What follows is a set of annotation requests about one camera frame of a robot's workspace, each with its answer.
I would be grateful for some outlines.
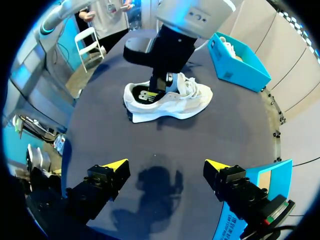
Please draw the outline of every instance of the chair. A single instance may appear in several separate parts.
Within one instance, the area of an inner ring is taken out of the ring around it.
[[[82,39],[90,36],[91,34],[94,35],[94,42],[92,44],[90,44],[89,46],[85,47],[85,48],[82,48],[82,49],[79,49],[79,46],[78,46],[78,42],[81,41]],[[81,62],[82,62],[82,65],[83,65],[83,68],[85,70],[85,72],[87,73],[87,69],[86,69],[86,65],[84,63],[84,60],[82,58],[82,56],[84,54],[86,54],[87,52],[91,51],[92,49],[95,49],[95,48],[98,48],[99,49],[99,52],[100,52],[100,55],[98,56],[99,58],[101,57],[102,59],[104,59],[104,55],[101,51],[101,48],[100,48],[100,44],[98,42],[98,38],[97,38],[97,34],[96,34],[96,31],[93,27],[89,27],[87,28],[86,30],[78,33],[75,37],[74,37],[74,41],[75,41],[75,45],[76,45],[76,49],[78,50],[78,53],[79,53],[79,56],[80,56],[80,59],[81,59]]]

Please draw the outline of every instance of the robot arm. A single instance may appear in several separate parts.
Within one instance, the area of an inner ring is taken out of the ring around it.
[[[97,0],[65,0],[54,8],[41,24],[40,32],[43,35],[50,34],[68,16],[79,12]]]
[[[197,38],[210,39],[243,0],[163,0],[156,17],[163,25],[156,38],[131,38],[123,57],[153,68],[149,94],[166,91],[167,73],[179,73],[195,51]]]

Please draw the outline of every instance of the blue panel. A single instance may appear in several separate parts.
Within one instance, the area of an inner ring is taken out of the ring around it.
[[[20,139],[20,134],[15,131],[13,126],[7,126],[2,130],[5,157],[18,163],[26,164],[28,144],[35,148],[42,148],[44,145],[44,141],[26,133],[22,133]]]
[[[260,174],[271,171],[268,199],[273,200],[277,195],[283,195],[287,198],[290,191],[292,167],[293,162],[291,159],[276,162],[247,169],[246,177],[250,178],[250,181],[258,186]],[[244,220],[239,220],[237,216],[230,211],[229,205],[224,202],[213,240],[238,240],[246,226],[247,223]]]

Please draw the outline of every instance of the round table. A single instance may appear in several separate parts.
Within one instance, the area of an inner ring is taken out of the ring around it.
[[[152,69],[126,62],[123,48],[128,38],[155,36],[129,32],[95,70],[66,133],[62,189],[79,184],[95,164],[128,158],[131,177],[88,226],[123,240],[211,240],[222,203],[203,177],[204,161],[243,168],[271,163],[267,113],[260,94],[217,79],[204,47],[182,72],[211,87],[208,107],[185,120],[130,122],[124,88],[148,81]]]

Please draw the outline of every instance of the sneaker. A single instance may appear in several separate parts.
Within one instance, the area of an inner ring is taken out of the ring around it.
[[[234,46],[232,46],[230,42],[227,42],[227,40],[226,40],[226,38],[224,36],[221,36],[220,40],[224,44],[224,46],[226,47],[228,52],[230,53],[231,57],[233,57],[235,59],[236,58],[236,52],[235,52]]]
[[[133,123],[148,122],[163,116],[191,118],[204,110],[213,96],[210,87],[196,83],[193,77],[187,78],[183,73],[177,74],[178,92],[163,93],[156,100],[158,96],[148,95],[148,88],[148,81],[125,86],[123,101],[132,114]]]

